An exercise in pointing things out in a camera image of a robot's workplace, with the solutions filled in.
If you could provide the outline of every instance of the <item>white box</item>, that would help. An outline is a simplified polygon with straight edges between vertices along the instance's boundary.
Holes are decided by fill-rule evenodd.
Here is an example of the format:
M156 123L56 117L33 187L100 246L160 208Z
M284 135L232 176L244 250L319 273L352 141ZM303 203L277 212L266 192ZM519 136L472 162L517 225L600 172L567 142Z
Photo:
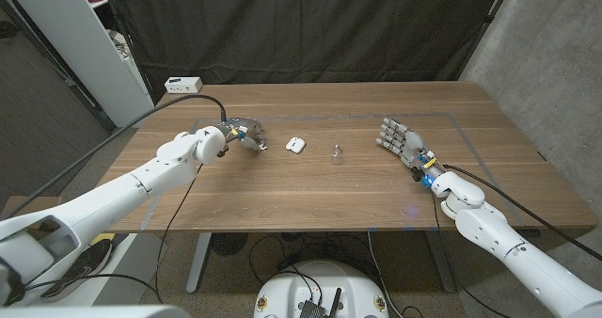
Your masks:
M165 86L168 93L197 93L203 82L200 77L169 77Z

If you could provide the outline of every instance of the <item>black cable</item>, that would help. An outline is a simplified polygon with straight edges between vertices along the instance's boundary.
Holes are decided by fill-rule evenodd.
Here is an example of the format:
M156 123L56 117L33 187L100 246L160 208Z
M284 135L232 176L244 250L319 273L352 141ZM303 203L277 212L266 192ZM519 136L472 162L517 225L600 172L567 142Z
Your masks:
M307 278L307 279L313 281L313 283L316 284L316 286L318 287L318 291L320 292L320 298L318 299L318 306L320 306L322 304L322 288L320 287L320 284L318 284L318 282L314 278L312 278L312 277L310 277L310 276L308 276L306 274L302 274L300 272L286 271L286 270L285 271L280 271L280 272L276 273L274 276L280 275L280 274L284 274L284 273L297 275L297 276L299 276L301 278Z
M294 266L294 264L291 264L291 267L293 268L294 272L296 272L297 275L301 276L301 279L303 279L303 281L305 281L305 284L308 285L309 301L313 303L313 291L311 290L311 286L309 286L308 280L305 279L305 277L303 277L303 275L301 275L301 273L299 272L299 270L297 270L297 268ZM318 300L318 305L320 305L321 300L322 300L322 295L320 294L320 299Z
M82 164L83 162L85 162L89 157L92 156L92 154L94 154L98 150L102 149L106 144L108 144L111 141L113 141L113 139L115 139L118 135L123 134L127 129L129 129L132 126L136 125L139 121L143 120L144 118L152 115L153 113L155 113L155 112L157 112L159 110L162 110L162 109L164 109L164 108L166 108L166 107L168 107L170 105L173 105L174 103L178 103L178 102L181 102L181 101L184 101L184 100L187 100L187 99L192 99L192 98L207 99L207 100L210 100L210 101L216 103L219 106L219 108L221 109L221 119L222 119L222 122L226 121L226 109L224 108L224 105L222 103L220 103L217 99L215 99L214 97L211 97L211 96L200 95L200 94L190 94L190 95L185 95L185 96L176 98L176 99L171 100L171 101L166 102L166 103L162 103L161 105L155 106L153 109L151 109L151 110L143 113L142 115L138 116L136 119L134 119L134 120L130 121L129 123L127 123L121 129L117 130L114 134L110 135L102 143L100 143L99 145L97 145L94 149L92 149L88 153L84 154L80 159L78 159L77 161L75 161L75 163L73 163L70 166L68 166L67 168L65 168L63 171L61 171L59 174L57 174L52 180L50 180L48 183L46 183L40 189L38 189L38 191L34 192L31 196L27 197L27 199L24 200L21 204L19 204L19 206L15 207L10 212L8 212L8 214L3 219L9 219L9 218L15 216L25 206L27 206L27 204L29 204L33 199L35 199L37 196L41 195L42 192L46 191L50 186L52 186L54 183L58 182L61 178L65 177L65 175L67 175L74 168L78 167L80 164Z
M294 269L294 271L279 271L279 272L275 273L274 275L272 275L272 277L270 277L268 280L266 280L266 281L261 280L260 276L255 271L255 267L253 266L252 255L253 255L253 250L255 249L255 247L260 242L264 241L267 238L274 238L274 239L276 239L278 241L278 243L280 244L280 251L282 252L282 258L284 258L284 259L286 258L286 254L284 252L284 245L282 244L282 241L280 240L280 238L276 237L275 235L272 235L272 234L266 235L265 237L263 237L260 240L258 240L257 242L255 242L255 244L253 244L253 246L251 247L251 249L248 252L248 264L251 267L251 271L253 272L253 276L255 276L255 279L261 285L263 285L268 280L270 280L272 277L274 277L275 275L282 274L282 273L296 274L297 276L301 277L301 279L303 279L303 281L305 281L306 285L308 285L308 289L309 289L309 301L313 302L313 291L311 290L311 287L309 286L309 283L306 280L306 278L308 278L309 280L313 281L316 284L316 286L318 287L318 291L320 292L320 297L318 298L318 305L322 304L322 288L320 287L320 284L318 284L317 281L315 281L313 278L309 277L308 275L300 273L299 270L297 270L297 268L294 265L291 265L291 267Z
M276 237L275 235L266 235L265 237L261 238L260 240L258 240L257 242L255 242L255 244L253 244L253 246L251 247L251 249L248 251L248 264L251 267L251 271L253 272L253 276L255 276L255 279L261 284L265 284L265 282L263 280L261 280L260 276L257 274L257 272L255 271L255 267L253 267L253 262L251 260L251 256L253 254L253 250L255 249L255 246L257 246L257 244L259 244L260 242L264 241L267 238L274 238L276 240L278 240L278 242L280 243L280 250L282 251L282 258L285 258L286 255L284 253L284 245L282 244L282 242L280 241L280 239L278 237Z
M418 312L418 314L420 315L420 318L424 318L424 317L422 317L422 312L420 312L420 310L418 310L418 308L417 308L417 307L415 307L415 306L411 306L411 305L408 305L408 306L406 306L406 307L405 307L405 308L402 310L402 315L404 315L404 314L405 314L405 311L406 311L406 310L408 310L408 309L414 309L414 310L416 310L416 311Z
M67 281L80 280L80 279L91 279L91 278L109 278L109 277L126 278L129 280L137 281L140 284L151 289L154 292L154 294L157 296L157 300L159 301L159 303L163 304L163 300L161 299L159 292L156 291L155 289L153 289L152 286L148 282L138 279L136 277L127 276L127 275L119 275L119 274L100 274L100 275L93 275L93 276L81 276L81 277L74 277L74 278L63 278L63 279L57 279L57 280L44 281L40 284L25 287L24 292L27 292L29 290L33 290L33 289L36 289L36 288L39 288L42 286L59 283L59 282L67 282Z
M512 199L510 196L506 195L503 191L501 191L499 188L497 188L495 185L493 185L492 183L484 180L483 178L480 178L479 176L476 176L460 167L454 167L451 165L447 165L444 164L443 165L444 168L448 168L448 169L452 169L452 170L456 170L458 172L462 172L464 174L466 174L467 176L483 183L484 185L488 186L489 188L491 188L492 190L496 191L497 193L499 193L502 197L508 199L511 203L513 203L514 206L516 206L517 208L519 208L520 210L522 210L523 212L525 212L527 215L530 215L531 217L533 217L535 220L537 220L538 222L544 224L544 226L546 226L548 229L558 233L562 238L566 239L567 241L571 242L573 245L577 246L578 248L582 249L583 251L589 253L591 256L595 257L596 259L598 259L599 261L602 262L602 255L600 255L599 253L595 252L594 250L592 250L591 248L585 246L584 244L580 243L578 240L574 239L573 237L570 237L568 234L560 231L558 228L556 228L555 226L553 226L552 224L546 222L542 217L540 217L539 215L536 215L534 212L532 212L531 210L527 209L526 207L524 207L523 205L521 205L518 201Z
M479 298L474 296L474 294L472 294L466 287L464 287L464 285L462 285L462 283L458 280L458 277L455 276L455 273L453 272L453 267L452 267L452 260L450 259L450 256L448 255L447 249L445 248L445 242L443 241L443 234L441 234L441 227L439 226L439 215L437 214L437 211L436 211L436 200L435 200L435 196L432 193L431 193L431 198L433 198L433 206L435 207L435 221L436 221L436 226L437 226L438 232L439 232L439 239L441 240L441 246L443 247L443 254L445 255L445 259L450 264L451 277L453 278L453 280L455 280L455 282L458 283L458 285L460 285L462 290L464 290L468 295L470 295L472 297L472 299L476 300L477 303L481 304L484 308L494 312L498 316L501 316L504 318L511 318L510 316L507 316L507 315L487 306L487 304L485 304L484 302L479 300Z
M198 167L197 174L200 171L201 167L203 167L203 164L201 164ZM190 192L190 189L192 188L193 184L194 184L194 182L190 183L190 186L188 186L188 190L186 190L186 193L184 194L184 197L182 198L182 201L180 202L180 205L178 205L178 208L176 209L176 212L173 214L173 216L169 220L169 223L167 224L166 230L163 233L163 237L161 238L161 244L159 245L159 253L157 254L157 267L156 267L156 271L154 273L154 288L157 289L157 296L159 295L159 263L161 262L161 251L163 250L163 245L166 242L166 237L167 237L167 233L169 232L169 227L171 226L171 223L173 223L173 220L176 218L176 215L178 215L178 212L180 211L182 205L184 204L184 201L186 200L186 197L188 197L188 193Z

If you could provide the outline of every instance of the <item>robotic arm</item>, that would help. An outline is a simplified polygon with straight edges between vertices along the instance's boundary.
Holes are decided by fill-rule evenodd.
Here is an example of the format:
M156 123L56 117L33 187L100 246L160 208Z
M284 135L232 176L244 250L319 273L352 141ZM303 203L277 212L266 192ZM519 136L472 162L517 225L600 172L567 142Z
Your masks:
M447 171L422 138L394 119L384 119L376 142L401 157L413 178L440 199L441 209L460 233L508 269L556 317L599 317L602 293L577 278L508 225L504 215L484 200L484 192Z
M0 222L0 303L26 306L33 302L52 285L24 293L25 284L61 278L98 234L147 199L191 183L197 177L195 160L212 163L234 139L246 148L265 149L256 120L228 119L194 134L176 135L143 166L77 199Z

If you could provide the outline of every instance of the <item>table leg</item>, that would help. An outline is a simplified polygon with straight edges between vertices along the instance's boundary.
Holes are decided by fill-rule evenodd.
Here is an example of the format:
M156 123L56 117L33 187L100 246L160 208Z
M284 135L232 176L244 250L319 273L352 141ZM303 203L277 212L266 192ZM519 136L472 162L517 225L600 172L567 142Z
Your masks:
M200 277L203 272L203 265L209 257L209 242L211 241L211 233L200 233L197 240L197 249L195 250L195 257L192 260L190 266L190 274L188 275L188 282L186 283L186 291L189 294L194 294L198 291L200 284Z
M426 236L426 241L431 250L431 256L433 256L433 260L435 261L436 270L439 273L441 289L444 292L451 294L455 291L455 283L453 282L452 269L443 252L441 236L438 231L426 231L424 235Z

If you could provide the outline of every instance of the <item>small white device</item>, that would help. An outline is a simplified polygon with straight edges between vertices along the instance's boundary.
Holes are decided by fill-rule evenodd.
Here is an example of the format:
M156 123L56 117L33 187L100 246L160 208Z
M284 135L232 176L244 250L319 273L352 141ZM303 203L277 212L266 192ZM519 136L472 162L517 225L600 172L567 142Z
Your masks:
M168 93L197 93L203 82L200 77L169 77L165 86Z
M305 148L305 140L297 137L291 138L289 140L289 144L286 145L286 150L293 151L294 153L299 153Z

